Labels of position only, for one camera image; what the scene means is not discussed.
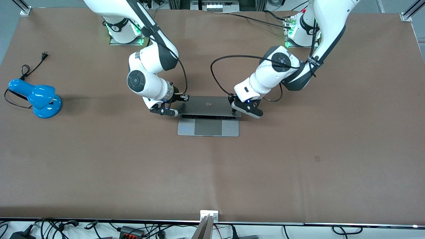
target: wire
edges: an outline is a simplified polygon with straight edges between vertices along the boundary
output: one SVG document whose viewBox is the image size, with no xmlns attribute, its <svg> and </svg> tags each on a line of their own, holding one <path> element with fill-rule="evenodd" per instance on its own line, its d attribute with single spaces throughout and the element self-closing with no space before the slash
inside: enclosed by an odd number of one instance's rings
<svg viewBox="0 0 425 239">
<path fill-rule="evenodd" d="M 299 67 L 293 67 L 293 66 L 290 66 L 290 65 L 287 65 L 287 64 L 283 64 L 283 63 L 280 63 L 280 62 L 277 62 L 277 61 L 274 61 L 274 60 L 270 60 L 270 59 L 267 59 L 267 58 L 264 58 L 264 57 L 257 57 L 257 56 L 251 56 L 251 55 L 228 55 L 228 56 L 224 56 L 224 57 L 220 57 L 220 58 L 217 58 L 217 59 L 215 59 L 212 63 L 211 63 L 211 65 L 210 65 L 210 69 L 211 69 L 211 74 L 212 74 L 212 77 L 214 78 L 214 80 L 215 80 L 215 82 L 217 83 L 217 85 L 220 87 L 220 89 L 222 90 L 222 91 L 224 91 L 224 93 L 226 93 L 226 94 L 228 94 L 228 95 L 232 95 L 232 94 L 230 94 L 229 92 L 227 92 L 221 85 L 220 85 L 220 83 L 218 82 L 218 80 L 217 80 L 217 78 L 215 77 L 215 74 L 214 74 L 214 71 L 213 71 L 213 65 L 214 65 L 214 63 L 216 63 L 217 61 L 219 61 L 219 60 L 222 60 L 222 59 L 226 59 L 226 58 L 235 58 L 235 57 L 245 57 L 245 58 L 254 58 L 254 59 L 260 59 L 260 60 L 268 60 L 268 61 L 270 61 L 270 62 L 272 62 L 272 63 L 275 63 L 275 64 L 278 64 L 278 65 L 280 65 L 280 66 L 283 66 L 283 67 L 288 67 L 288 68 L 295 68 L 295 69 L 298 69 Z"/>
<path fill-rule="evenodd" d="M 130 19 L 130 22 L 141 32 L 142 30 Z M 158 41 L 156 41 L 155 39 L 151 38 L 150 36 L 145 36 L 147 38 L 149 38 L 151 41 L 156 42 L 158 45 L 162 46 L 163 48 L 167 49 L 180 63 L 181 69 L 183 70 L 183 75 L 184 75 L 184 81 L 186 83 L 186 87 L 184 89 L 183 93 L 177 93 L 177 94 L 186 94 L 187 92 L 187 76 L 186 76 L 186 71 L 184 69 L 183 63 L 181 62 L 181 60 L 179 59 L 179 57 L 172 51 L 170 50 L 167 46 L 165 46 L 162 43 L 159 43 Z"/>
<path fill-rule="evenodd" d="M 94 232 L 96 233 L 97 237 L 99 239 L 102 239 L 102 237 L 100 237 L 99 233 L 97 232 L 96 225 L 93 226 L 93 229 L 94 229 Z"/>
<path fill-rule="evenodd" d="M 306 3 L 308 3 L 308 1 L 305 1 L 305 2 L 303 2 L 302 4 L 300 4 L 300 5 L 296 6 L 296 7 L 294 7 L 293 9 L 291 9 L 291 11 L 293 11 L 293 10 L 297 9 L 299 6 L 301 6 L 301 5 L 303 5 L 303 4 L 306 4 Z"/>
<path fill-rule="evenodd" d="M 239 239 L 238 233 L 236 232 L 236 228 L 234 225 L 230 224 L 230 226 L 232 227 L 232 232 L 233 232 L 233 237 L 232 239 Z"/>
<path fill-rule="evenodd" d="M 285 231 L 286 239 L 289 239 L 289 236 L 288 236 L 288 233 L 286 232 L 286 227 L 285 226 L 283 226 L 283 230 Z"/>
<path fill-rule="evenodd" d="M 215 228 L 217 229 L 218 235 L 220 236 L 220 239 L 223 239 L 223 237 L 221 236 L 220 230 L 218 229 L 217 225 L 214 224 Z"/>
<path fill-rule="evenodd" d="M 43 63 L 43 61 L 47 58 L 47 56 L 48 56 L 48 54 L 46 53 L 46 52 L 44 52 L 43 54 L 42 54 L 42 56 L 41 56 L 41 61 L 40 61 L 40 63 L 38 63 L 38 65 L 36 66 L 36 67 L 34 67 L 34 69 L 32 69 L 32 71 L 30 71 L 30 67 L 29 67 L 29 65 L 27 65 L 27 64 L 25 64 L 25 65 L 23 65 L 23 66 L 21 66 L 21 73 L 22 73 L 22 75 L 21 75 L 21 77 L 19 77 L 19 79 L 20 80 L 23 80 L 23 81 L 25 81 L 26 80 L 26 78 L 27 77 L 29 77 L 35 70 L 37 70 L 37 68 L 41 65 L 41 63 Z M 11 104 L 11 105 L 14 105 L 14 106 L 17 106 L 17 107 L 21 107 L 21 108 L 24 108 L 24 109 L 31 109 L 32 108 L 32 105 L 31 106 L 22 106 L 22 105 L 17 105 L 17 104 L 15 104 L 15 103 L 13 103 L 12 101 L 10 101 L 9 99 L 8 99 L 8 97 L 6 97 L 7 96 L 7 92 L 8 91 L 10 91 L 9 90 L 9 88 L 7 88 L 5 91 L 4 91 L 4 95 L 3 95 L 3 97 L 4 97 L 4 99 L 5 99 L 5 101 L 7 102 L 7 103 L 9 103 L 9 104 Z"/>
<path fill-rule="evenodd" d="M 43 218 L 43 221 L 41 222 L 41 227 L 40 227 L 40 235 L 41 235 L 42 239 L 44 239 L 44 234 L 43 234 L 44 221 L 45 221 L 45 219 Z"/>
<path fill-rule="evenodd" d="M 47 232 L 46 239 L 48 239 L 48 238 L 49 238 L 50 232 L 51 232 L 51 230 L 53 229 L 53 225 L 52 225 L 52 224 L 56 224 L 56 222 L 55 222 L 55 223 L 50 222 L 50 226 L 51 226 L 51 228 L 50 228 L 50 229 L 49 229 L 49 231 Z"/>
<path fill-rule="evenodd" d="M 287 17 L 290 17 L 290 16 L 286 16 L 286 17 L 278 17 L 278 16 L 276 16 L 274 13 L 272 13 L 271 11 L 269 11 L 269 10 L 264 10 L 264 12 L 266 12 L 266 13 L 270 13 L 274 18 L 276 18 L 276 19 L 278 19 L 278 20 L 281 20 L 281 21 L 284 21 L 285 20 L 285 18 L 287 18 Z"/>
<path fill-rule="evenodd" d="M 340 228 L 341 231 L 342 231 L 342 233 L 335 231 L 335 227 Z M 333 225 L 332 226 L 332 231 L 335 234 L 338 234 L 338 235 L 341 235 L 341 236 L 345 236 L 345 239 L 348 239 L 348 235 L 357 235 L 357 234 L 360 234 L 363 231 L 363 228 L 360 228 L 360 230 L 359 231 L 356 231 L 356 232 L 346 232 L 343 227 L 341 227 L 339 225 Z"/>
<path fill-rule="evenodd" d="M 271 100 L 271 99 L 266 98 L 266 97 L 263 97 L 263 99 L 265 99 L 267 101 L 270 101 L 270 102 L 277 102 L 277 101 L 281 100 L 282 99 L 282 96 L 283 96 L 282 83 L 279 83 L 279 87 L 280 87 L 280 96 L 279 96 L 279 98 L 277 100 Z"/>
<path fill-rule="evenodd" d="M 47 229 L 44 231 L 42 238 L 45 238 L 44 236 L 49 236 L 49 233 L 47 233 L 48 231 L 50 232 L 52 230 L 53 226 L 50 224 Z"/>
<path fill-rule="evenodd" d="M 231 14 L 231 13 L 224 13 L 224 14 L 243 17 L 243 18 L 250 19 L 250 20 L 253 20 L 253 21 L 256 21 L 256 22 L 259 22 L 259 23 L 268 24 L 268 25 L 271 25 L 271 26 L 276 26 L 276 27 L 285 28 L 285 29 L 291 29 L 291 27 L 289 27 L 289 26 L 283 26 L 283 25 L 278 25 L 278 24 L 274 24 L 274 23 L 269 23 L 269 22 L 265 22 L 265 21 L 262 21 L 262 20 L 252 18 L 252 17 L 246 17 L 246 16 L 242 16 L 242 15 L 238 15 L 238 14 Z"/>
<path fill-rule="evenodd" d="M 317 23 L 316 23 L 316 19 L 315 19 L 314 24 L 313 24 L 313 35 L 312 35 L 312 46 L 310 48 L 310 57 L 313 57 L 313 51 L 314 51 L 315 43 L 316 43 L 316 34 L 317 34 L 317 31 L 316 31 L 317 26 L 316 25 L 317 25 Z M 307 64 L 309 65 L 310 73 L 312 74 L 312 76 L 316 77 L 316 74 L 313 72 L 313 69 L 312 69 L 312 64 L 309 61 L 307 61 Z"/>
<path fill-rule="evenodd" d="M 2 227 L 6 227 L 6 228 L 4 229 L 3 233 L 1 233 L 0 239 L 4 236 L 4 234 L 6 233 L 7 229 L 9 229 L 9 225 L 8 224 L 3 224 L 3 225 L 0 226 L 0 228 L 2 228 Z"/>
<path fill-rule="evenodd" d="M 112 223 L 109 223 L 109 225 L 110 225 L 111 227 L 113 227 L 115 230 L 118 230 L 118 228 L 114 227 L 114 226 L 112 225 Z"/>
</svg>

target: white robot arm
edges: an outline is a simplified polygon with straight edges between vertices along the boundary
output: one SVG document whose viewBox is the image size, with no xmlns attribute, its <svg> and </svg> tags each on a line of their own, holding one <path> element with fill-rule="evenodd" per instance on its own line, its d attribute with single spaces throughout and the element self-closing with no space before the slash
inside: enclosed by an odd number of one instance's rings
<svg viewBox="0 0 425 239">
<path fill-rule="evenodd" d="M 134 93 L 143 97 L 151 112 L 176 117 L 178 111 L 170 109 L 171 103 L 188 101 L 189 96 L 185 92 L 179 93 L 172 83 L 156 74 L 175 68 L 179 55 L 143 5 L 138 0 L 84 1 L 90 10 L 105 19 L 114 32 L 114 39 L 131 41 L 133 36 L 127 28 L 132 27 L 131 24 L 138 24 L 142 34 L 152 40 L 152 45 L 130 55 L 127 84 Z"/>
<path fill-rule="evenodd" d="M 248 79 L 234 87 L 236 95 L 229 96 L 234 110 L 259 119 L 263 115 L 258 109 L 260 99 L 273 87 L 282 82 L 290 91 L 303 89 L 342 37 L 347 17 L 360 0 L 314 0 L 312 4 L 311 2 L 306 13 L 311 14 L 309 8 L 313 7 L 314 17 L 322 35 L 319 47 L 306 62 L 300 61 L 283 46 L 270 48 L 264 58 L 291 68 L 270 61 L 260 62 L 257 70 Z"/>
</svg>

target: white floor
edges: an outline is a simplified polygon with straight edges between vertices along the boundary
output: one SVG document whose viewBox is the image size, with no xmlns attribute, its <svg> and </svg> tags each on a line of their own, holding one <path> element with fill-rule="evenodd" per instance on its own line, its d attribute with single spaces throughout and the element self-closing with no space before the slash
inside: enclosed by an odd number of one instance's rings
<svg viewBox="0 0 425 239">
<path fill-rule="evenodd" d="M 9 228 L 6 234 L 2 237 L 8 239 L 13 232 L 25 231 L 32 222 L 8 222 Z M 67 225 L 63 233 L 69 239 L 97 239 L 94 229 L 86 230 L 84 226 L 88 223 L 80 223 L 76 228 L 72 225 Z M 144 228 L 144 224 L 113 224 L 115 227 L 129 226 L 132 228 Z M 43 232 L 47 229 L 48 224 L 43 226 Z M 228 225 L 218 225 L 221 237 L 223 239 L 232 237 L 232 229 Z M 99 235 L 103 237 L 112 237 L 119 239 L 119 232 L 113 229 L 108 223 L 99 223 L 96 226 Z M 283 232 L 282 226 L 258 226 L 258 225 L 235 225 L 239 237 L 257 235 L 259 239 L 287 239 Z M 171 227 L 165 230 L 166 239 L 181 239 L 192 238 L 195 232 L 195 227 Z M 290 239 L 344 239 L 344 236 L 337 235 L 332 232 L 330 227 L 312 227 L 312 226 L 286 226 L 286 230 Z M 345 228 L 346 232 L 354 232 L 358 229 Z M 54 230 L 49 234 L 52 239 Z M 41 238 L 40 229 L 33 227 L 31 235 L 37 239 Z M 59 233 L 56 233 L 56 239 L 61 239 Z M 349 239 L 423 239 L 425 238 L 425 230 L 423 229 L 393 229 L 393 228 L 364 228 L 363 232 L 357 235 L 348 235 Z M 212 239 L 220 239 L 217 230 L 214 229 Z"/>
</svg>

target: brown table surface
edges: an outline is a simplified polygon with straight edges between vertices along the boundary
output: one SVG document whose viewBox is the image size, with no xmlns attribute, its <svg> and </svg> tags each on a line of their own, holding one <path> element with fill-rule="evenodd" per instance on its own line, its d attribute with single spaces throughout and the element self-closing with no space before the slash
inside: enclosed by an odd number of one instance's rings
<svg viewBox="0 0 425 239">
<path fill-rule="evenodd" d="M 214 59 L 283 44 L 281 29 L 227 14 L 160 10 L 156 21 L 191 95 L 225 96 Z M 139 47 L 109 46 L 101 23 L 82 8 L 20 19 L 1 85 L 49 51 L 28 81 L 55 86 L 63 109 L 39 119 L 0 101 L 0 216 L 197 220 L 211 209 L 220 221 L 425 225 L 425 64 L 397 14 L 351 14 L 317 78 L 263 102 L 260 120 L 244 116 L 238 138 L 177 136 L 177 118 L 150 113 L 127 87 Z M 257 65 L 215 70 L 232 90 Z M 159 75 L 184 87 L 179 66 Z"/>
</svg>

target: laptop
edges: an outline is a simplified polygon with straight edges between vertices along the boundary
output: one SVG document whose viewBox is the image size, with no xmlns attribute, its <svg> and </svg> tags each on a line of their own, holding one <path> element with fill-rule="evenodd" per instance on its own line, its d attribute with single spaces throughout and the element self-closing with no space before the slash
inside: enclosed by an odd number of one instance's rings
<svg viewBox="0 0 425 239">
<path fill-rule="evenodd" d="M 227 97 L 190 96 L 178 102 L 177 134 L 183 136 L 238 137 L 242 113 L 232 112 Z"/>
</svg>

